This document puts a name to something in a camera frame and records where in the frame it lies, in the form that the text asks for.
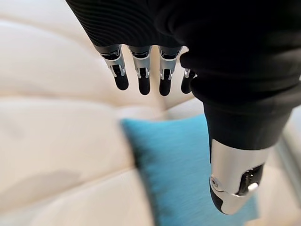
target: beige leather couch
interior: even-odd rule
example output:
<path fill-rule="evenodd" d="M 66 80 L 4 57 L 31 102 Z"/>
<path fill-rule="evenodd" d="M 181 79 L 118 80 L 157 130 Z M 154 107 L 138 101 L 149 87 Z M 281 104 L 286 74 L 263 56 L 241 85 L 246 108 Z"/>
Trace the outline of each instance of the beige leather couch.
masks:
<path fill-rule="evenodd" d="M 157 48 L 151 92 L 142 96 L 123 52 L 126 91 L 64 0 L 0 0 L 0 226 L 154 225 L 119 120 L 185 118 L 202 104 L 181 93 L 180 64 L 170 95 L 160 96 Z M 270 162 L 258 196 L 262 220 L 248 226 L 283 226 L 299 214 L 288 208 L 294 198 L 283 193 L 282 167 Z"/>

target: black fingertip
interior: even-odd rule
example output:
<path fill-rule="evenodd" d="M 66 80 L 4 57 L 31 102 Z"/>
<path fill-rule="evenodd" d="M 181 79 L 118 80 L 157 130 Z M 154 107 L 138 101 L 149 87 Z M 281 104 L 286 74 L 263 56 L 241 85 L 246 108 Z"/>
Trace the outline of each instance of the black fingertip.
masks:
<path fill-rule="evenodd" d="M 148 95 L 149 92 L 150 92 L 150 79 L 149 78 L 145 78 L 145 77 L 142 77 L 140 79 L 138 79 L 138 82 L 139 82 L 139 90 L 140 90 L 140 93 L 142 95 Z"/>
<path fill-rule="evenodd" d="M 182 80 L 182 84 L 181 84 L 181 90 L 184 94 L 188 94 L 191 92 L 190 89 L 190 82 L 193 78 L 189 77 L 189 78 L 185 78 L 185 76 L 183 77 Z"/>
<path fill-rule="evenodd" d="M 169 79 L 164 79 L 160 80 L 160 86 L 159 86 L 159 91 L 162 96 L 167 96 L 170 92 L 170 86 L 171 86 L 171 80 Z"/>
<path fill-rule="evenodd" d="M 118 75 L 115 77 L 115 82 L 120 90 L 126 90 L 128 88 L 127 74 L 124 76 Z"/>

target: black sleeve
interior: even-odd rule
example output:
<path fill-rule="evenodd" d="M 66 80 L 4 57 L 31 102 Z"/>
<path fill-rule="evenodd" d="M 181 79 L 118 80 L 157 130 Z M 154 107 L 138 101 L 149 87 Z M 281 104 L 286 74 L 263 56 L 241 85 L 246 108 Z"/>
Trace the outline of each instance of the black sleeve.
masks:
<path fill-rule="evenodd" d="M 300 0 L 149 0 L 156 28 L 186 45 L 210 138 L 273 145 L 301 103 Z"/>

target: robotic hand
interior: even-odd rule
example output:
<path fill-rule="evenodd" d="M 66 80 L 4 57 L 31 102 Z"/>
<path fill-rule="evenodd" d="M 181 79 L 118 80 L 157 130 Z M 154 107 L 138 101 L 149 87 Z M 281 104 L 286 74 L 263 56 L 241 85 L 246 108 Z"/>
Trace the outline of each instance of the robotic hand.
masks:
<path fill-rule="evenodd" d="M 139 90 L 150 91 L 150 50 L 160 49 L 160 93 L 177 56 L 182 92 L 203 101 L 217 209 L 234 214 L 256 191 L 264 163 L 301 104 L 299 0 L 66 0 L 119 89 L 128 88 L 120 45 L 132 52 Z"/>

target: teal cushion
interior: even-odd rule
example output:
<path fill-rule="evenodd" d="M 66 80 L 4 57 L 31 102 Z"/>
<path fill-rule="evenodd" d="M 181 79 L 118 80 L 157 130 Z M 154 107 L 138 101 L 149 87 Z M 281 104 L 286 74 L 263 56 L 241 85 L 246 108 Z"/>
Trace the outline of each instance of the teal cushion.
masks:
<path fill-rule="evenodd" d="M 122 125 L 157 226 L 243 226 L 257 218 L 254 198 L 231 216 L 212 203 L 204 115 L 162 122 L 126 119 Z"/>

